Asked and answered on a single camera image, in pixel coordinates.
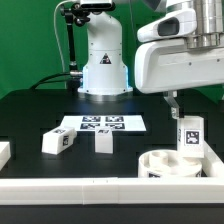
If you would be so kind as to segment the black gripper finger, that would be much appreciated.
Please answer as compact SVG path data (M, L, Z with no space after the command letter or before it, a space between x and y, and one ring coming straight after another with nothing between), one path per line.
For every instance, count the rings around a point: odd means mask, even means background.
M171 108L171 115L174 119L180 119L184 117L183 108L179 106L178 102L176 101L176 97L178 93L176 91L167 91L163 94L165 101Z

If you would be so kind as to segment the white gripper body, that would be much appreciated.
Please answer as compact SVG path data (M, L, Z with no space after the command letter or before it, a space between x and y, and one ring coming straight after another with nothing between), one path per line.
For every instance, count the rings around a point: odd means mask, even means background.
M184 38L142 44L135 55L135 85L156 93L224 83L224 36L219 46L188 49Z

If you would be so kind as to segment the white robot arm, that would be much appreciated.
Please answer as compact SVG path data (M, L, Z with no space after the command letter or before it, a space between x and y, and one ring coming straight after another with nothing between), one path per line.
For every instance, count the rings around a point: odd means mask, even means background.
M172 116L182 118L178 90L224 83L224 0L143 1L165 16L137 31L135 86L145 94L162 92ZM127 83L121 26L106 14L117 2L81 0L90 19L83 69L83 90L90 96L117 94Z

